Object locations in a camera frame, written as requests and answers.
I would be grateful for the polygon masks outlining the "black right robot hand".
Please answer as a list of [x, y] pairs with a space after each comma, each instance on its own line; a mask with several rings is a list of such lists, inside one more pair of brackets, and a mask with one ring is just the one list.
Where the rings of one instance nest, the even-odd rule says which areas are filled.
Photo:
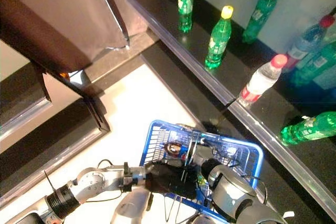
[[192, 163], [201, 169], [202, 176], [208, 180], [211, 171], [221, 163], [215, 159], [213, 151], [210, 147], [197, 145], [192, 155]]

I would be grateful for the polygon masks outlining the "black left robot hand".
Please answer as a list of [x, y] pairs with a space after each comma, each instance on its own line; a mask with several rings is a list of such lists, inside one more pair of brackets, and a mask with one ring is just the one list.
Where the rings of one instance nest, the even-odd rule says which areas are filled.
[[162, 161], [149, 162], [144, 167], [145, 187], [150, 192], [196, 198], [197, 170], [194, 167], [177, 167]]

